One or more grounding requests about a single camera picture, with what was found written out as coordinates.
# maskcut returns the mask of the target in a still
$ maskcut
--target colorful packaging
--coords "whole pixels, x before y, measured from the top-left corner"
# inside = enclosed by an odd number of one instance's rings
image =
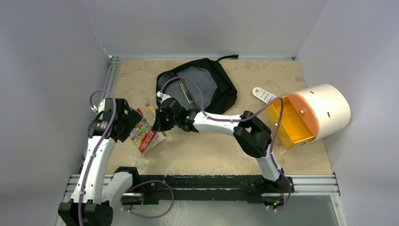
[[[137,108],[136,111],[143,116],[143,112],[140,108]],[[144,116],[140,123],[138,123],[130,132],[130,137],[141,153],[147,152],[165,139],[161,133],[151,130],[151,124],[144,118]]]

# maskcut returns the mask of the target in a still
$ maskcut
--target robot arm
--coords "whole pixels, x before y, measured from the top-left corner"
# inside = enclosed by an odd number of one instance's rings
[[[205,115],[199,110],[186,110],[169,95],[158,93],[157,96],[161,104],[156,113],[153,130],[166,131],[177,126],[187,132],[216,132],[235,137],[243,151],[256,158],[262,170],[263,178],[253,180],[253,182],[244,178],[231,178],[231,180],[239,180],[240,184],[243,181],[248,181],[245,193],[249,199],[261,199],[261,194],[265,191],[278,192],[281,190],[283,183],[280,171],[283,172],[283,169],[277,164],[274,160],[274,155],[269,151],[271,130],[257,117],[247,121],[235,121],[250,117],[253,115],[252,112],[245,111],[242,115],[234,116],[209,113]],[[116,103],[116,114],[113,121],[111,121],[112,99],[105,99],[99,105],[99,113],[88,128],[89,139],[86,160],[90,157],[94,159],[91,162],[91,166],[89,166],[90,161],[84,161],[82,172],[86,172],[88,167],[90,170],[88,173],[80,175],[69,202],[60,203],[58,208],[58,214],[67,226],[79,225],[78,203],[80,198],[82,198],[82,217],[84,222],[87,222],[88,225],[109,226],[112,222],[113,210],[120,205],[123,193],[140,181],[136,168],[120,167],[115,172],[112,181],[104,185],[108,160],[117,140],[124,142],[142,118],[140,114],[129,108],[125,99],[116,99]],[[209,116],[217,119],[228,119],[229,121],[214,121],[209,119]],[[105,139],[99,144],[96,154],[93,155],[92,152],[109,123],[112,124],[112,129],[105,135]],[[217,187],[220,188],[220,181],[215,181],[214,183],[217,183]],[[229,189],[231,186],[236,187],[237,185],[235,185],[235,182],[233,184],[228,182],[227,188]]]
[[[271,130],[257,117],[248,121],[238,122],[253,115],[245,111],[242,115],[218,115],[206,113],[200,110],[186,110],[174,98],[167,94],[157,93],[160,107],[153,127],[155,131],[169,130],[175,125],[187,132],[216,132],[235,137],[242,150],[256,158],[262,176],[269,181],[277,181],[280,178],[281,167],[270,153]]]

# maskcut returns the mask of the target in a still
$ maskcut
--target plywood surface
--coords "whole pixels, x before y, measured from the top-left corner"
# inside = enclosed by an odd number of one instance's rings
[[[160,73],[173,69],[187,60],[124,60],[115,96],[125,98],[133,108],[145,107],[143,97],[156,106],[155,84]],[[306,88],[297,61],[223,60],[221,64],[238,91],[236,104],[226,115],[256,112],[264,103],[252,95],[261,87],[277,96]],[[273,130],[266,113],[258,117]],[[331,174],[323,141],[286,150],[278,139],[274,152],[286,174]],[[110,158],[107,173],[118,166],[135,166],[141,174],[260,174],[256,160],[246,155],[236,140],[215,133],[187,133],[179,128],[167,131],[166,140],[149,152],[141,154],[131,140],[118,142]]]

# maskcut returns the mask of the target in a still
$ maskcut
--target gray wall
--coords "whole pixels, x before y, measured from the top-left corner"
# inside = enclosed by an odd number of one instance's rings
[[[297,55],[327,0],[81,0],[108,54]]]
[[[0,225],[55,224],[107,65],[78,0],[1,2]]]
[[[351,106],[324,139],[350,225],[399,222],[399,2],[330,0],[299,52],[306,84],[329,83]]]

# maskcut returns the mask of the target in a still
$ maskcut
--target orange plastic part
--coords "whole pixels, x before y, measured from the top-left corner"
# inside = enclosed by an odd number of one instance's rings
[[[288,97],[283,97],[284,110],[281,126],[279,129],[279,137],[286,149],[292,148],[295,145],[304,142],[310,142],[315,139],[315,136],[308,129],[304,121],[299,116],[299,113],[292,106]],[[266,109],[273,124],[279,121],[281,110],[281,102],[276,101]]]
[[[305,122],[313,136],[317,137],[319,134],[319,120],[309,103],[305,98],[297,93],[290,93],[287,95],[287,98],[295,108],[296,112],[299,112],[300,110],[304,111],[304,114],[300,114],[299,117],[301,117]]]

